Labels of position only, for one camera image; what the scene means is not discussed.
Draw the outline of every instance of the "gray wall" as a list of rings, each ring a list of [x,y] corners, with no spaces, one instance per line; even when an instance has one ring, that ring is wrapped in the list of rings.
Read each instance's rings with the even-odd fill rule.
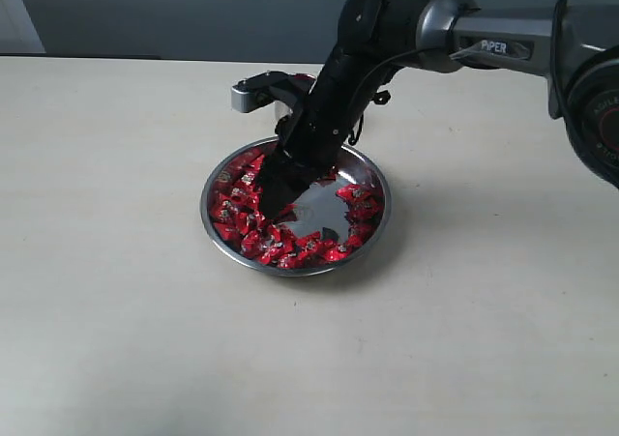
[[[477,0],[482,7],[554,0]],[[322,62],[344,0],[24,0],[47,52]],[[619,0],[571,0],[573,4]]]

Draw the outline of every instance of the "piper logo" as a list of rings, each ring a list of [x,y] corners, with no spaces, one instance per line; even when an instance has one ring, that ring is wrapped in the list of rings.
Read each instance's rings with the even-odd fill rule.
[[[492,40],[482,40],[482,51],[507,55],[507,44],[503,42],[494,42]]]

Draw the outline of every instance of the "stainless steel bowl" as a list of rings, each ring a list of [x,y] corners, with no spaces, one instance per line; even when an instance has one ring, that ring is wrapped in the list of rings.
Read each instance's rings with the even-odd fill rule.
[[[365,185],[373,188],[377,194],[383,196],[384,208],[382,214],[378,216],[378,224],[373,235],[364,243],[363,246],[356,249],[348,257],[338,262],[329,263],[327,265],[286,270],[278,267],[264,266],[254,260],[250,260],[232,247],[230,247],[219,235],[213,222],[209,216],[209,209],[215,202],[214,184],[222,173],[228,172],[226,167],[230,163],[239,158],[244,153],[257,148],[262,153],[268,154],[277,144],[277,138],[268,138],[256,141],[248,146],[245,146],[226,159],[211,173],[202,196],[200,198],[200,214],[206,232],[213,240],[215,245],[227,256],[231,257],[240,264],[251,269],[258,270],[265,274],[274,276],[312,276],[331,272],[337,268],[344,266],[352,260],[366,254],[371,247],[378,241],[383,234],[385,226],[391,215],[391,194],[387,180],[380,172],[378,167],[366,156],[354,150],[349,146],[343,146],[338,158],[338,176],[336,180],[328,186],[320,186],[314,184],[308,189],[299,199],[295,201],[295,214],[297,221],[288,222],[286,225],[297,235],[302,237],[314,231],[319,231],[322,228],[334,229],[338,235],[339,242],[343,243],[348,236],[349,222],[345,218],[345,213],[348,211],[346,204],[336,196],[336,191],[350,184]]]

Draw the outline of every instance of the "table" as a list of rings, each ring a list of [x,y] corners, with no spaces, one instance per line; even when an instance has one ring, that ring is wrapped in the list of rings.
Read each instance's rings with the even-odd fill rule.
[[[273,133],[229,100],[267,69],[319,67],[0,59],[0,434],[616,434],[617,193],[545,81],[399,74],[359,143],[384,238],[290,280],[198,212]]]

